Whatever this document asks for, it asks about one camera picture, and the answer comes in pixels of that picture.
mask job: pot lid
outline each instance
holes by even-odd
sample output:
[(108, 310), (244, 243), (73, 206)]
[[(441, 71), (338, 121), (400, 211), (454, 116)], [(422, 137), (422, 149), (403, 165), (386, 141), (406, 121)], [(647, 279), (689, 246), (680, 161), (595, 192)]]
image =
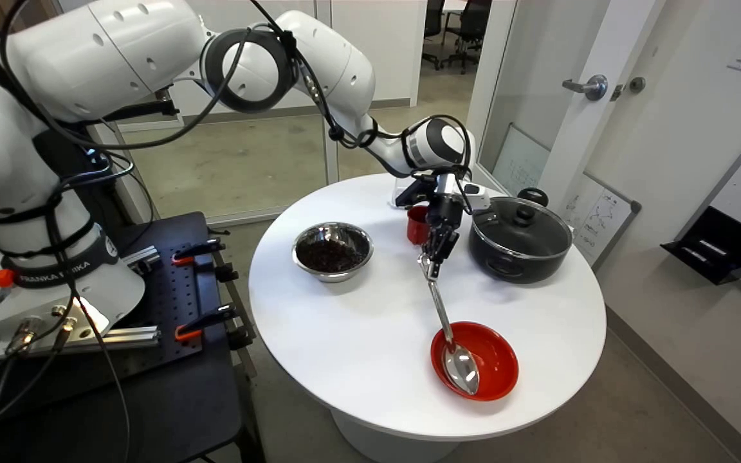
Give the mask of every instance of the pot lid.
[(527, 188), (520, 197), (496, 197), (473, 220), (473, 231), (512, 255), (554, 257), (571, 247), (571, 230), (547, 210), (548, 197)]

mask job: red bowl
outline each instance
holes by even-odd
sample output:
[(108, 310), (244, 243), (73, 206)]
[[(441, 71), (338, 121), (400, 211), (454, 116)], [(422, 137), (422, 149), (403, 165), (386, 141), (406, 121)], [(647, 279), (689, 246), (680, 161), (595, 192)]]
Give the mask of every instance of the red bowl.
[(454, 395), (473, 399), (473, 401), (500, 401), (503, 396), (508, 396), (520, 381), (520, 363), (518, 363), (514, 351), (508, 345), (508, 341), (500, 338), (500, 333), (473, 325), (473, 323), (457, 323), (450, 325), (450, 329), (454, 329), (457, 343), (468, 348), (480, 365), (480, 395), (468, 396), (466, 392), (454, 386), (450, 378), (446, 377), (446, 369), (444, 369), (446, 338), (441, 329), (431, 343), (431, 363), (433, 363), (433, 372), (444, 378), (444, 384)]

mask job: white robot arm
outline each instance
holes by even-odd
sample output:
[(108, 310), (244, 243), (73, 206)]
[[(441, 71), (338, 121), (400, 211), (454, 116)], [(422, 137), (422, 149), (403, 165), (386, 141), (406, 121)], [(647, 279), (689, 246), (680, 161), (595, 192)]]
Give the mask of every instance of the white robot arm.
[(185, 0), (98, 0), (13, 35), (9, 53), (13, 77), (40, 112), (0, 89), (0, 252), (15, 274), (15, 287), (0, 297), (0, 356), (18, 334), (51, 327), (51, 311), (69, 302), (59, 252), (81, 265), (67, 271), (98, 329), (127, 318), (144, 294), (78, 193), (59, 192), (33, 137), (46, 125), (95, 125), (157, 95), (197, 63), (207, 91), (234, 112), (267, 112), (291, 89), (312, 95), (332, 139), (368, 149), (392, 175), (441, 177), (468, 167), (472, 137), (448, 116), (386, 135), (368, 114), (377, 82), (365, 55), (305, 13), (283, 13), (273, 29), (213, 35)]

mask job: door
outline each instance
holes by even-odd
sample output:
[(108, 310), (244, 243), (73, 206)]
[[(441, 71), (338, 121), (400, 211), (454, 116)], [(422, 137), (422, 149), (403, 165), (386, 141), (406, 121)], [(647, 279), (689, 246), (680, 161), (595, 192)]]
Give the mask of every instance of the door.
[(473, 89), (473, 172), (504, 192), (539, 185), (561, 211), (615, 109), (613, 92), (665, 0), (518, 0), (494, 17)]

